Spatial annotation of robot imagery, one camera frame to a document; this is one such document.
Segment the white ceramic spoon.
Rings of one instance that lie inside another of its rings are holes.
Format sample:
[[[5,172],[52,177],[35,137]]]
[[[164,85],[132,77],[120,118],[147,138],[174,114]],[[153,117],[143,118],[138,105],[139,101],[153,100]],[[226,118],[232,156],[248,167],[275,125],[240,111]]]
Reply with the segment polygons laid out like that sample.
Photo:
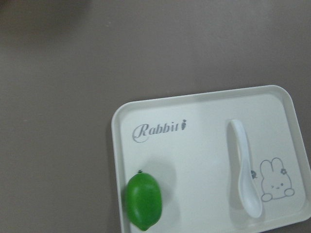
[[[250,150],[244,125],[237,119],[230,120],[240,156],[238,192],[244,210],[252,218],[262,215],[262,202],[251,174]]]

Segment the green lime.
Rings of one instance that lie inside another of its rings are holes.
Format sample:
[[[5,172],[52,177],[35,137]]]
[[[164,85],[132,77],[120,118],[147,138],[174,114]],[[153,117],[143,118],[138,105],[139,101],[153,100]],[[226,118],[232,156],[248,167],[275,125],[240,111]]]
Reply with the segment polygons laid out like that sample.
[[[129,221],[146,231],[154,226],[162,214],[162,194],[157,180],[139,170],[125,190],[125,208]]]

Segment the cream rabbit tray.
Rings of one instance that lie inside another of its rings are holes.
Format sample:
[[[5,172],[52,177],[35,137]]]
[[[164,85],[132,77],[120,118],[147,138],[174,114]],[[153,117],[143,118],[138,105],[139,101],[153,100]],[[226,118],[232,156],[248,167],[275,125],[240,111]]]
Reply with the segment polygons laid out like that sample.
[[[259,195],[272,180],[290,193],[264,202],[259,218],[240,202],[232,119],[245,128]],[[130,102],[115,112],[111,128],[124,233],[138,232],[126,216],[124,191],[139,170],[162,192],[151,233],[260,233],[311,216],[308,157],[292,98],[279,86]]]

